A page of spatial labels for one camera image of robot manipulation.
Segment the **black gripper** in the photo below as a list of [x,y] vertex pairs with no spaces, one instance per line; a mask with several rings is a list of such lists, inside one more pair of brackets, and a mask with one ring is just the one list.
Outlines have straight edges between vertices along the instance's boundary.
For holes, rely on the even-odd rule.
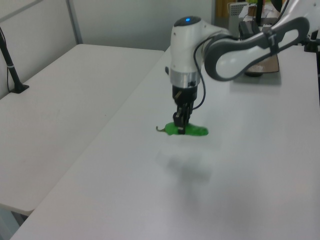
[[194,102],[197,99],[198,87],[180,88],[172,86],[172,98],[177,106],[173,114],[173,122],[180,135],[186,133],[186,124],[189,123],[194,109]]

